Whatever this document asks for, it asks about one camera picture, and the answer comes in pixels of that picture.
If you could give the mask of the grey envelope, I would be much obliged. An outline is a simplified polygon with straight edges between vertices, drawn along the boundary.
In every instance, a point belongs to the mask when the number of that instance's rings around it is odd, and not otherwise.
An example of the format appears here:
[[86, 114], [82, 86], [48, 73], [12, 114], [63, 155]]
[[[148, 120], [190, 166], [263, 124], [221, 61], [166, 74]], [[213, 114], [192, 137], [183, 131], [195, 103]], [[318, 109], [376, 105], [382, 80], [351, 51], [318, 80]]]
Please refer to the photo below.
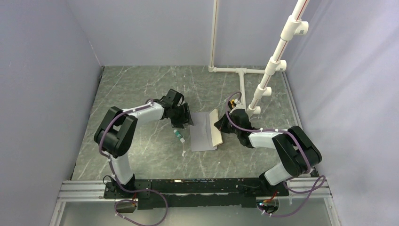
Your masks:
[[192, 113], [193, 125], [190, 125], [191, 151], [213, 151], [217, 147], [212, 144], [210, 129], [210, 112]]

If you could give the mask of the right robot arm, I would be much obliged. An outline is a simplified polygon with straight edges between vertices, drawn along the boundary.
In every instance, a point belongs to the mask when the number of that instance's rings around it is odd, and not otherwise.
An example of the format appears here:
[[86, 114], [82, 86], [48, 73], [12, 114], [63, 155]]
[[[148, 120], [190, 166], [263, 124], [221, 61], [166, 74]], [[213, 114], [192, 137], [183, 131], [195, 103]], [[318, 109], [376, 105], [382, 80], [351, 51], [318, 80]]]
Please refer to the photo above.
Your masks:
[[288, 129], [256, 129], [243, 109], [228, 111], [213, 126], [222, 133], [233, 133], [247, 148], [270, 148], [277, 151], [279, 162], [260, 175], [259, 189], [271, 195], [278, 184], [309, 170], [322, 161], [322, 155], [299, 126]]

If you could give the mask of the tan lined letter paper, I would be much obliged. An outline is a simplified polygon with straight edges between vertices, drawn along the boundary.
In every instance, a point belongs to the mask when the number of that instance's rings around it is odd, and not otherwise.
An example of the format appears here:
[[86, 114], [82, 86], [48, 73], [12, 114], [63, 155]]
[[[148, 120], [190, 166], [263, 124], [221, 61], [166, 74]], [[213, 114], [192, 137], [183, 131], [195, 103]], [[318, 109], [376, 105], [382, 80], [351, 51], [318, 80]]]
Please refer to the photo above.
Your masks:
[[223, 143], [222, 134], [219, 128], [215, 126], [215, 123], [219, 121], [218, 110], [214, 109], [209, 113], [209, 124], [210, 124], [210, 135], [211, 135], [211, 145], [213, 148], [217, 148]]

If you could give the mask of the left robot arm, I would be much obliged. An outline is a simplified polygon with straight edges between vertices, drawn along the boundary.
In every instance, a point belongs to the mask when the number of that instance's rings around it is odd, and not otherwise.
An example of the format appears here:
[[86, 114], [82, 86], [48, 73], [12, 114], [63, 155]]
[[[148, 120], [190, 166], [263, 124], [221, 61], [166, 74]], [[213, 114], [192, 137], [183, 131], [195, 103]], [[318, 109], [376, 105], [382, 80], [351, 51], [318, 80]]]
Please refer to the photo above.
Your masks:
[[144, 105], [121, 109], [109, 108], [94, 135], [99, 153], [106, 157], [112, 172], [111, 178], [117, 184], [117, 192], [124, 198], [136, 190], [135, 175], [129, 165], [128, 151], [135, 130], [151, 122], [170, 119], [175, 129], [193, 125], [188, 103], [184, 95], [170, 89], [160, 99], [148, 99]]

